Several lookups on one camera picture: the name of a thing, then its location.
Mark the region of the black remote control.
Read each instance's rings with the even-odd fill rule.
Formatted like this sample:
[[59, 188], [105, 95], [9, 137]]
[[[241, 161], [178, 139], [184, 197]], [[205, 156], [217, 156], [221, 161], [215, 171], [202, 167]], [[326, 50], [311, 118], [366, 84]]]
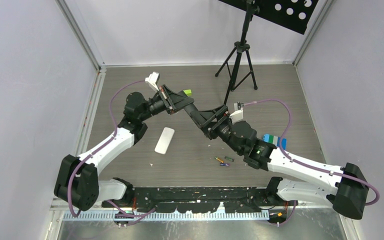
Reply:
[[200, 130], [208, 130], [207, 118], [203, 116], [202, 112], [193, 103], [186, 105], [183, 109]]

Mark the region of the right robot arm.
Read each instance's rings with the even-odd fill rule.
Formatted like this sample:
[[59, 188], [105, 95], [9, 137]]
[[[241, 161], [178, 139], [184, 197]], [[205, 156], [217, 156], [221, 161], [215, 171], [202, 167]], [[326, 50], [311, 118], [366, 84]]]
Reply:
[[357, 165], [329, 165], [287, 152], [257, 138], [257, 131], [246, 121], [233, 122], [225, 105], [206, 111], [191, 110], [188, 115], [207, 138], [220, 138], [249, 167], [300, 180], [272, 179], [265, 192], [271, 205], [282, 201], [314, 202], [332, 207], [350, 219], [363, 218], [369, 186]]

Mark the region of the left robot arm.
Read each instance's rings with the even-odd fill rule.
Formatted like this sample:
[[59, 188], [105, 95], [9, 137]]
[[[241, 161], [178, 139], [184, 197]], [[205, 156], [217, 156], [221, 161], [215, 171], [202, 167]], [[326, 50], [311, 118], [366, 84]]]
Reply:
[[68, 154], [62, 159], [54, 195], [67, 202], [75, 218], [99, 201], [115, 200], [121, 207], [128, 207], [134, 197], [127, 184], [120, 179], [100, 181], [100, 173], [142, 139], [148, 129], [147, 119], [161, 112], [173, 115], [193, 103], [184, 91], [173, 92], [166, 85], [158, 87], [149, 99], [137, 91], [128, 94], [123, 118], [107, 138], [79, 156]]

